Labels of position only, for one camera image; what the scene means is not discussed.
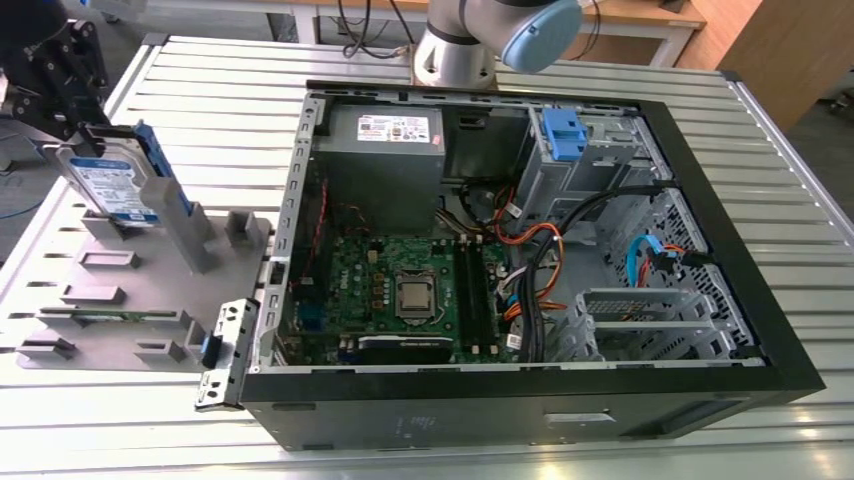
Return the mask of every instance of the power supply label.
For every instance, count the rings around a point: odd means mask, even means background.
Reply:
[[[427,117],[363,115],[358,127],[361,142],[430,143],[431,140]]]
[[[142,187],[134,183],[136,172],[128,162],[72,158],[70,163],[84,188],[118,220],[142,224],[159,222],[158,214],[139,199]]]

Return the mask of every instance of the metal workbench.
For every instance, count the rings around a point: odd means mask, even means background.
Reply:
[[[405,83],[403,61],[334,47],[173,37],[144,46],[107,105],[158,137],[190,198],[270,219],[310,78]],[[247,413],[193,411],[198,376],[28,371],[0,354],[0,473],[168,470],[230,478],[850,478],[852,224],[741,84],[716,73],[561,63],[501,71],[503,89],[665,101],[789,314],[828,390],[673,441],[286,453]],[[15,344],[88,235],[60,181],[0,270],[0,343]]]

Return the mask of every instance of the metal bracket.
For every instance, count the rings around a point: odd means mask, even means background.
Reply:
[[[251,298],[225,303],[221,308],[217,327],[202,346],[202,364],[211,370],[202,374],[199,383],[199,412],[245,409],[239,399],[258,309]]]

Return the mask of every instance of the sticker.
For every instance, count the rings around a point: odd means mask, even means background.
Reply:
[[[519,335],[507,334],[507,348],[522,350],[522,337]]]
[[[100,158],[72,158],[71,166],[100,207],[119,220],[158,222],[156,212],[143,205],[136,172],[128,162]]]
[[[430,143],[427,117],[362,115],[357,139],[362,142]]]
[[[513,202],[507,202],[507,207],[505,207],[507,213],[510,213],[515,218],[522,216],[522,209],[514,205]]]
[[[546,423],[587,423],[616,422],[614,417],[605,412],[595,413],[547,413]]]

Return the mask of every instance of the side panel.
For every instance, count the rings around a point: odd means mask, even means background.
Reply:
[[[749,408],[750,395],[247,403],[289,450],[567,444],[670,438]]]

